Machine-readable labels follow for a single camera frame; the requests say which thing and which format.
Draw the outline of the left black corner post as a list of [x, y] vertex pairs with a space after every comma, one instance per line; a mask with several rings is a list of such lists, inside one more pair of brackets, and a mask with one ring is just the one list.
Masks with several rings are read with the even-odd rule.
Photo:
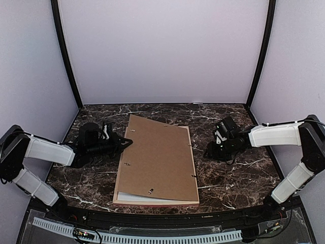
[[50, 2], [51, 2], [51, 9], [52, 9], [52, 15], [53, 15], [53, 20], [54, 20], [57, 40], [58, 40], [64, 68], [66, 70], [66, 74], [68, 77], [70, 88], [73, 93], [74, 100], [76, 102], [78, 109], [80, 110], [83, 107], [83, 103], [82, 103], [82, 99], [81, 99], [81, 96], [80, 96], [80, 93], [79, 93], [79, 90], [77, 87], [77, 82], [76, 82], [76, 79], [74, 76], [72, 64], [71, 64], [70, 57], [68, 54], [68, 48], [67, 48], [66, 40], [64, 37], [63, 25], [62, 25], [61, 16], [60, 16], [59, 1], [51, 0]]

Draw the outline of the black corner post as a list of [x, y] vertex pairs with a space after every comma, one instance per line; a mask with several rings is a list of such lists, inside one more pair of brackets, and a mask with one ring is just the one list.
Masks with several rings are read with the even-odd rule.
[[263, 34], [263, 39], [262, 39], [262, 44], [261, 44], [261, 49], [259, 52], [257, 64], [256, 64], [256, 69], [255, 73], [253, 76], [251, 88], [248, 94], [248, 98], [246, 100], [246, 106], [248, 108], [251, 108], [257, 87], [259, 84], [259, 80], [262, 75], [262, 70], [264, 67], [267, 51], [268, 51], [268, 46], [269, 46], [269, 41], [271, 37], [271, 32], [272, 32], [272, 26], [273, 26], [273, 20], [274, 20], [274, 15], [275, 15], [275, 8], [276, 8], [276, 0], [269, 0], [268, 4], [268, 11], [267, 11], [267, 16], [266, 16], [266, 23], [265, 23], [265, 29], [264, 29], [264, 34]]
[[52, 15], [53, 15], [53, 20], [54, 20], [57, 40], [58, 40], [64, 68], [66, 70], [66, 74], [68, 77], [70, 88], [73, 93], [74, 100], [76, 102], [78, 109], [80, 110], [83, 107], [83, 103], [82, 103], [82, 99], [81, 99], [81, 96], [80, 96], [80, 93], [79, 93], [79, 90], [77, 87], [77, 82], [76, 82], [76, 79], [74, 76], [72, 64], [71, 64], [70, 57], [68, 54], [68, 48], [67, 48], [66, 40], [64, 37], [63, 25], [62, 25], [61, 16], [60, 16], [59, 1], [51, 0], [50, 2], [51, 2], [51, 9], [52, 9]]

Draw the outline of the right black corner post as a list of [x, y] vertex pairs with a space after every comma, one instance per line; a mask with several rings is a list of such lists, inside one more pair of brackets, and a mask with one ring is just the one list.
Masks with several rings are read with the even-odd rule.
[[266, 23], [265, 23], [265, 29], [264, 29], [264, 34], [263, 34], [263, 39], [262, 39], [262, 44], [261, 44], [261, 49], [259, 52], [257, 64], [256, 64], [256, 69], [255, 73], [253, 76], [251, 88], [248, 94], [248, 98], [246, 100], [246, 106], [248, 108], [251, 108], [257, 87], [259, 84], [259, 80], [262, 75], [262, 70], [264, 67], [267, 51], [268, 51], [268, 46], [269, 46], [269, 41], [271, 37], [271, 32], [272, 32], [272, 26], [273, 26], [273, 20], [274, 20], [274, 15], [275, 15], [275, 8], [276, 8], [276, 0], [269, 0], [268, 4], [268, 11], [267, 11], [267, 16], [266, 16]]

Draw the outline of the black front rail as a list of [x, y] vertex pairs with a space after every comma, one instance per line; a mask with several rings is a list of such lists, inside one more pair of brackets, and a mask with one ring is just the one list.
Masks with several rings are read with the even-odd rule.
[[31, 200], [27, 207], [27, 212], [31, 210], [40, 211], [45, 217], [72, 223], [78, 227], [89, 227], [106, 229], [115, 227], [139, 227], [139, 228], [191, 228], [208, 227], [221, 225], [223, 227], [244, 227], [249, 228], [260, 222], [281, 219], [288, 217], [285, 213], [289, 209], [286, 205], [284, 210], [281, 207], [273, 212], [266, 211], [260, 205], [239, 210], [218, 211], [208, 213], [194, 213], [184, 215], [141, 215], [131, 213], [116, 213], [97, 211], [84, 208], [67, 206], [65, 213], [58, 213], [45, 207], [38, 200]]

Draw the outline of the cat and books photo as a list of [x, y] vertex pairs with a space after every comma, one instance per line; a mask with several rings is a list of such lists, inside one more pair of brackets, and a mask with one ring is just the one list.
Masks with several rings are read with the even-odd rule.
[[170, 200], [170, 199], [145, 197], [145, 196], [133, 195], [133, 194], [123, 193], [123, 192], [118, 192], [117, 200], [131, 201], [131, 202], [175, 202], [175, 200]]

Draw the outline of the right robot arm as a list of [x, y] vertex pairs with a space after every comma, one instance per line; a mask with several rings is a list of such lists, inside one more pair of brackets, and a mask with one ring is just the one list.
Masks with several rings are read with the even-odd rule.
[[259, 216], [269, 221], [278, 214], [279, 206], [296, 191], [324, 171], [324, 124], [316, 115], [283, 123], [264, 123], [245, 129], [231, 116], [218, 121], [214, 139], [208, 143], [204, 158], [233, 164], [238, 153], [253, 147], [295, 145], [302, 149], [298, 165], [263, 200]]

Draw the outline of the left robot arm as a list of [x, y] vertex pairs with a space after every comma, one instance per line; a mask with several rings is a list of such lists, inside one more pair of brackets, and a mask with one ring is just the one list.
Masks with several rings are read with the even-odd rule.
[[67, 143], [49, 140], [13, 125], [1, 138], [1, 183], [13, 182], [30, 196], [52, 207], [52, 214], [66, 222], [72, 217], [72, 211], [65, 206], [65, 198], [28, 170], [23, 164], [24, 159], [82, 168], [98, 155], [108, 155], [112, 159], [132, 143], [131, 139], [113, 132], [111, 124], [86, 123], [79, 128], [74, 141]]

